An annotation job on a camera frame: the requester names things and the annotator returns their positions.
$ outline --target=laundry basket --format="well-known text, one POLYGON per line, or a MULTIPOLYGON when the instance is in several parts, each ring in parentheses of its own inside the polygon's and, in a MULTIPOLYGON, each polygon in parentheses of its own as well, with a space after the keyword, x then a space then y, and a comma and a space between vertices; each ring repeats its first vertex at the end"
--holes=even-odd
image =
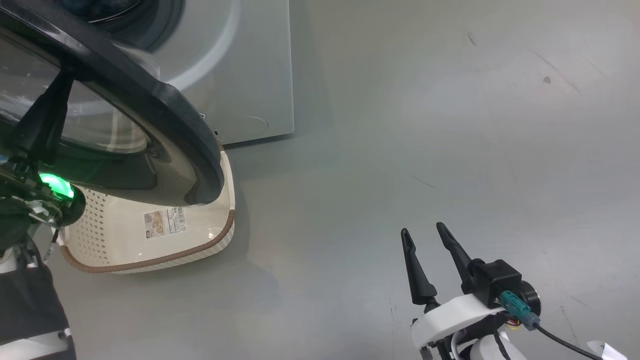
POLYGON ((236 194, 227 154, 220 152, 225 184, 204 206, 169 208, 81 188, 86 209, 64 228, 65 259, 88 273, 128 274, 182 265, 222 251, 234 234, 236 194))

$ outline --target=product label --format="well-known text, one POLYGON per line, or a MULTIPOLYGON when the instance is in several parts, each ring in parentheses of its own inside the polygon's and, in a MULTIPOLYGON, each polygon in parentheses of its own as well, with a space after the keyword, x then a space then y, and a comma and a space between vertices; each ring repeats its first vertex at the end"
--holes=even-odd
POLYGON ((145 214, 145 230, 147 239, 186 232, 184 208, 168 208, 145 214))

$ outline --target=washing machine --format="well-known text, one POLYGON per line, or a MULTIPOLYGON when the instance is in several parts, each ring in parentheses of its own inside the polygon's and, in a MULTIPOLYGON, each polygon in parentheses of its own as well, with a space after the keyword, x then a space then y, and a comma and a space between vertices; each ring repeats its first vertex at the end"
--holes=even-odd
MULTIPOLYGON (((149 52, 159 79, 222 144, 294 130, 289 0, 56 0, 114 42, 149 52)), ((84 102, 83 115, 105 111, 84 102)))

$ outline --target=green light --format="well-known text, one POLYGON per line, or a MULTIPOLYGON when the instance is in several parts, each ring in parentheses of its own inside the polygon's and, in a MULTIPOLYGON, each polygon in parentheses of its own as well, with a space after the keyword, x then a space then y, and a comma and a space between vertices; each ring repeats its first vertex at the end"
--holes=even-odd
POLYGON ((49 184, 49 187, 51 187, 51 190, 53 190, 54 193, 73 199, 74 189, 68 181, 64 180, 60 176, 55 176, 54 174, 40 174, 40 179, 43 183, 49 184))

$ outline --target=concrete floor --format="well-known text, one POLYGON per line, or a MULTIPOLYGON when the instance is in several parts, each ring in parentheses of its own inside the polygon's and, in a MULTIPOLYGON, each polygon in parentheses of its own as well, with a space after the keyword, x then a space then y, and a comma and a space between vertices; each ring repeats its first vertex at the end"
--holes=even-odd
MULTIPOLYGON (((399 240, 535 286, 545 327, 640 353, 640 3, 291 1, 296 133, 235 146, 236 235, 135 275, 52 259, 80 359, 418 359, 399 240)), ((529 359, 580 359, 510 332, 529 359)))

